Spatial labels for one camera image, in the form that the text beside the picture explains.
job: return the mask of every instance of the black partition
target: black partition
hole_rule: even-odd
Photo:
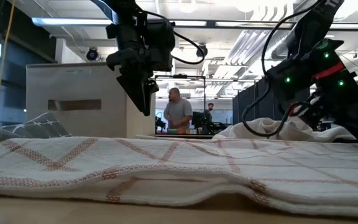
[[[266,90],[267,84],[260,80],[255,85],[240,92],[233,99],[233,124],[242,122],[242,113],[245,108],[256,100],[256,98],[262,96]],[[294,100],[283,104],[283,108],[287,109],[289,104],[296,101],[306,101],[310,95],[309,88],[298,92],[295,95]],[[246,121],[252,121],[257,118],[271,118],[274,120],[281,120],[283,118],[282,113],[278,109],[278,100],[270,92],[264,100],[262,100],[254,109],[252,109],[246,116]]]

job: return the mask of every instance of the man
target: man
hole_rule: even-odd
[[[168,120],[170,129],[189,129],[193,110],[190,102],[180,97],[178,88],[169,90],[169,103],[165,108],[164,118]]]
[[[212,114],[211,111],[214,109],[213,103],[208,103],[208,109],[205,110],[205,116],[208,118],[209,122],[212,122]]]

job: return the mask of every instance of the wooden table surface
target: wooden table surface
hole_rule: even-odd
[[[0,223],[355,224],[358,223],[358,220],[290,215],[260,208],[238,195],[226,195],[187,208],[113,205],[71,200],[0,198]]]

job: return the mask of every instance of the white towel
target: white towel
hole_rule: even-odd
[[[274,121],[270,118],[259,118],[248,121],[247,124],[259,133],[272,133],[280,125],[281,121]],[[266,139],[250,133],[242,124],[230,126],[224,131],[214,136],[214,139]],[[323,132],[313,131],[298,117],[291,117],[284,124],[278,136],[270,139],[280,139],[287,141],[313,141],[313,142],[333,142],[337,138],[355,139],[354,136],[343,127],[331,128]]]
[[[223,193],[292,213],[358,217],[358,144],[85,137],[0,144],[0,195],[185,206]]]

